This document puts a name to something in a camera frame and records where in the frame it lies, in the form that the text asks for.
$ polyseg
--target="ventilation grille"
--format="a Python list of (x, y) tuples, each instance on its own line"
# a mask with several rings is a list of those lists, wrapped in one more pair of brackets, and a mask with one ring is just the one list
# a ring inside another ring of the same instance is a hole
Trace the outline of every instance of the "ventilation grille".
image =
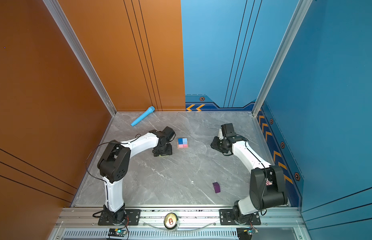
[(131, 230), (130, 237), (133, 238), (174, 238), (174, 237), (236, 237), (236, 230), (203, 230), (198, 232), (190, 231), (156, 231), (156, 230)]
[[(233, 239), (237, 238), (236, 228), (210, 228), (202, 231), (165, 231), (152, 228), (131, 228), (129, 239)], [(66, 228), (63, 239), (106, 239), (108, 228)]]
[(64, 237), (104, 237), (107, 236), (107, 230), (78, 230), (75, 228), (67, 228), (64, 233)]

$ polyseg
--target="black cable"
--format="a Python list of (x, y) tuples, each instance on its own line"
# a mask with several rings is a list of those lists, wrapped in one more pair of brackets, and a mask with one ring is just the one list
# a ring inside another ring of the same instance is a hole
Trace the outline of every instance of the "black cable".
[(140, 134), (140, 133), (138, 133), (137, 135), (135, 135), (135, 139), (134, 140), (132, 140), (132, 141), (130, 141), (130, 142), (134, 142), (134, 141), (136, 141), (138, 138), (140, 138), (140, 137), (142, 137), (142, 135)]
[[(101, 144), (99, 144), (96, 148), (94, 148), (93, 151), (97, 150), (99, 146), (101, 146), (101, 145), (103, 145), (103, 144), (106, 144), (106, 143), (111, 143), (111, 142), (104, 142), (104, 143), (101, 143)], [(105, 183), (107, 183), (105, 180), (100, 179), (100, 178), (97, 178), (97, 177), (94, 177), (93, 175), (91, 175), (91, 173), (90, 173), (89, 170), (87, 169), (87, 160), (89, 159), (89, 157), (90, 157), (90, 155), (93, 153), (93, 151), (91, 151), (90, 154), (89, 154), (89, 156), (87, 156), (87, 158), (86, 158), (86, 161), (85, 161), (85, 169), (86, 169), (86, 172), (87, 172), (90, 176), (92, 176), (93, 178), (98, 179), (98, 180), (101, 180), (101, 181), (104, 181)]]
[(267, 213), (267, 209), (265, 209), (265, 213), (262, 213), (262, 209), (260, 210), (260, 215), (264, 216)]
[(96, 213), (94, 213), (93, 214), (93, 217), (95, 217), (95, 218), (100, 218), (101, 216), (95, 216), (95, 214), (100, 214), (101, 212), (102, 212), (103, 210), (101, 210), (101, 211), (99, 211), (99, 212), (96, 212)]
[(223, 154), (223, 156), (231, 156), (231, 155), (234, 155), (234, 153), (231, 153), (231, 154), (229, 154), (229, 155), (225, 155), (223, 152), (222, 152), (222, 154)]
[(174, 141), (174, 139), (175, 139), (176, 136), (177, 136), (177, 134), (174, 132), (174, 137), (173, 137), (173, 139), (170, 142)]
[(128, 240), (129, 237), (130, 237), (129, 229), (127, 228), (126, 224), (125, 224), (123, 221), (122, 221), (122, 223), (123, 223), (123, 225), (125, 225), (125, 228), (126, 228), (126, 230), (127, 230), (127, 239), (126, 239), (126, 240)]

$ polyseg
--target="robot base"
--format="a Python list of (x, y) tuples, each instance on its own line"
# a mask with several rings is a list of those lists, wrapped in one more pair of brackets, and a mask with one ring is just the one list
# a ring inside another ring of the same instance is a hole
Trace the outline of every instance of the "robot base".
[(242, 215), (238, 208), (238, 201), (232, 209), (219, 209), (221, 225), (260, 225), (259, 213)]
[(139, 218), (141, 216), (140, 209), (125, 209), (125, 206), (121, 207), (117, 212), (111, 212), (103, 206), (103, 211), (99, 217), (99, 226), (110, 226), (110, 225), (127, 225), (127, 217), (129, 219), (129, 226), (137, 226)]
[(171, 146), (171, 143), (167, 143), (163, 147), (155, 147), (153, 153), (154, 157), (168, 156), (173, 154), (173, 148)]

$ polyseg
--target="robotic arm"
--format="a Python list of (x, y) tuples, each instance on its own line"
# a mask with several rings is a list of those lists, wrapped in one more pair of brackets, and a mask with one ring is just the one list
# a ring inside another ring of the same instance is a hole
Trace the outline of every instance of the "robotic arm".
[(246, 223), (252, 213), (262, 209), (287, 204), (282, 168), (263, 160), (247, 144), (245, 137), (235, 133), (232, 123), (221, 126), (211, 147), (224, 155), (231, 152), (227, 156), (237, 156), (251, 173), (249, 196), (236, 201), (233, 206), (234, 218), (238, 223)]
[[(173, 129), (166, 127), (163, 131), (152, 130), (141, 137), (126, 142), (114, 140), (107, 145), (98, 162), (98, 168), (105, 182), (106, 201), (103, 212), (113, 224), (121, 224), (126, 215), (122, 182), (130, 158), (149, 148), (153, 148), (155, 157), (172, 155), (169, 142), (174, 134)], [(282, 168), (263, 160), (247, 144), (245, 137), (235, 133), (232, 123), (221, 126), (211, 147), (224, 155), (231, 152), (227, 156), (237, 156), (251, 172), (249, 196), (236, 201), (233, 206), (234, 219), (239, 224), (248, 222), (252, 213), (287, 203)]]
[(165, 127), (163, 131), (152, 130), (129, 141), (114, 140), (106, 146), (97, 167), (105, 182), (106, 201), (103, 211), (113, 224), (121, 224), (126, 215), (122, 198), (122, 182), (127, 173), (130, 158), (149, 148), (153, 148), (155, 157), (171, 155), (172, 147), (169, 142), (174, 134), (172, 128)]

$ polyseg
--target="yellow chevron stripe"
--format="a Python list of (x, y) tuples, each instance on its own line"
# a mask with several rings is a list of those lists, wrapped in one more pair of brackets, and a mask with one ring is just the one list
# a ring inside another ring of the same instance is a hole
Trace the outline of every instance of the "yellow chevron stripe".
[(265, 118), (264, 116), (259, 116), (259, 125), (260, 125), (260, 119)]
[(267, 123), (262, 123), (262, 132), (265, 132), (265, 127), (268, 127)]
[(195, 104), (191, 104), (188, 108), (186, 108), (187, 110), (189, 110), (190, 112), (192, 111), (190, 108), (194, 107)]
[(200, 108), (203, 107), (204, 105), (205, 105), (205, 104), (200, 105), (200, 106), (197, 108), (197, 110), (198, 110), (198, 111), (202, 111)]
[(266, 142), (267, 142), (267, 135), (272, 136), (272, 134), (271, 134), (270, 132), (267, 132), (267, 131), (266, 131)]
[(281, 162), (278, 163), (278, 166), (283, 167), (284, 169), (287, 170), (287, 167), (284, 164), (282, 164)]
[(279, 152), (274, 151), (274, 162), (275, 162), (275, 155), (278, 155), (278, 156), (282, 157), (281, 154), (280, 154)]
[(293, 181), (289, 177), (284, 175), (284, 182), (286, 182), (286, 180), (288, 180), (291, 184), (294, 184)]

